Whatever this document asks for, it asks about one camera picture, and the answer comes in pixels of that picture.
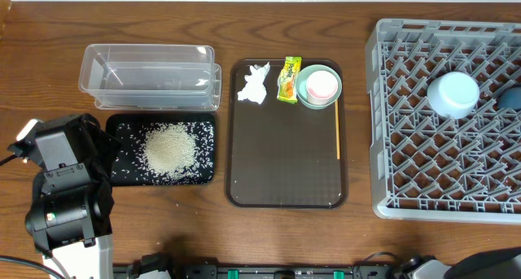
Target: green clip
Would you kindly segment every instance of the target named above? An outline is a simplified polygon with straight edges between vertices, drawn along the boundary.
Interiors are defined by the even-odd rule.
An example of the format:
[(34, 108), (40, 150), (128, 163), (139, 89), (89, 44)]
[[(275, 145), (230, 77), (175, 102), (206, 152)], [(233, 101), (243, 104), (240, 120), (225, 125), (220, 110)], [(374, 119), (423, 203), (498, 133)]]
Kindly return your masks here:
[(228, 279), (239, 279), (238, 270), (228, 270)]
[(342, 271), (334, 271), (333, 272), (333, 279), (344, 279), (344, 272)]

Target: crumpled paper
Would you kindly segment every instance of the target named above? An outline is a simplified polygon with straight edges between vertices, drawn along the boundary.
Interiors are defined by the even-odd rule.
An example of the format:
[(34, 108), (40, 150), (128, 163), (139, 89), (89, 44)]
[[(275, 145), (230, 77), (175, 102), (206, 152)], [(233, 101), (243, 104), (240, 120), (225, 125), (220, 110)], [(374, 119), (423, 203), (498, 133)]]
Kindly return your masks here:
[(246, 85), (237, 93), (239, 101), (248, 99), (252, 102), (262, 104), (266, 98), (266, 87), (264, 86), (264, 79), (269, 72), (269, 63), (264, 67), (254, 65), (250, 66), (251, 75), (244, 76)]

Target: wooden table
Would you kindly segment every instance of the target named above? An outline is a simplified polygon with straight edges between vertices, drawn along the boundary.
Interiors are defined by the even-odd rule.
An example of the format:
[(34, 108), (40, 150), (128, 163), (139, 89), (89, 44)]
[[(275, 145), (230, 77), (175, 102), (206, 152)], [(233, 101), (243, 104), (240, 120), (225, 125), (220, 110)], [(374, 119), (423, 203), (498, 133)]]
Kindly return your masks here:
[[(521, 5), (15, 2), (0, 42), (0, 148), (33, 117), (89, 112), (104, 124), (116, 113), (96, 109), (78, 90), (83, 52), (91, 43), (210, 45), (224, 83), (217, 174), (208, 186), (115, 188), (115, 262), (166, 250), (177, 258), (232, 264), (331, 265), (392, 251), (454, 264), (475, 252), (520, 245), (520, 226), (383, 220), (373, 213), (364, 45), (384, 17), (521, 22)], [(230, 69), (240, 59), (289, 54), (332, 59), (344, 72), (349, 197), (338, 210), (245, 210), (224, 195)], [(24, 227), (37, 170), (19, 160), (0, 168), (2, 255), (40, 260)], [(0, 277), (44, 276), (0, 264)]]

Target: pink cup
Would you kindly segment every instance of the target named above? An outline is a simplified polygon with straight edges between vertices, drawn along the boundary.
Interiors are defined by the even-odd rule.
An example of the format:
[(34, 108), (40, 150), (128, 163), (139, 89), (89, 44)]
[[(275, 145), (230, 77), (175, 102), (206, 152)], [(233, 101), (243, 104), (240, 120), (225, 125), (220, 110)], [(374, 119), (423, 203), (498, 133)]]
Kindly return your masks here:
[(317, 71), (306, 81), (308, 102), (313, 105), (326, 105), (339, 89), (335, 75), (328, 71)]

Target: white bowl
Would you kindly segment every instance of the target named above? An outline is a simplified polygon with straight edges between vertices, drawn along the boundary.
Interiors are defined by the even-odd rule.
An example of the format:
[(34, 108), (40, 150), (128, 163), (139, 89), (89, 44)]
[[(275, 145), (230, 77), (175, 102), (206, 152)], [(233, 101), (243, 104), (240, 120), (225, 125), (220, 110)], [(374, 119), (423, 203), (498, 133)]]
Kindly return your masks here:
[(443, 117), (468, 116), (479, 99), (474, 78), (463, 72), (449, 72), (435, 79), (427, 88), (431, 108)]
[(306, 81), (308, 102), (313, 105), (324, 105), (331, 101), (339, 89), (335, 75), (328, 71), (316, 71)]
[[(333, 98), (324, 105), (314, 105), (314, 104), (311, 104), (310, 102), (308, 102), (308, 90), (306, 89), (307, 88), (306, 82), (308, 80), (308, 77), (311, 76), (311, 74), (316, 71), (328, 71), (328, 72), (332, 73), (335, 76), (337, 82), (339, 82), (339, 88), (336, 90), (335, 96), (333, 96)], [(321, 109), (324, 109), (324, 108), (330, 106), (342, 94), (342, 79), (340, 79), (339, 74), (336, 73), (334, 69), (332, 69), (326, 65), (323, 65), (323, 64), (314, 64), (314, 65), (310, 65), (306, 68), (303, 68), (296, 77), (295, 86), (296, 86), (296, 97), (299, 99), (299, 102), (302, 103), (307, 108), (313, 109), (313, 110), (321, 110)]]

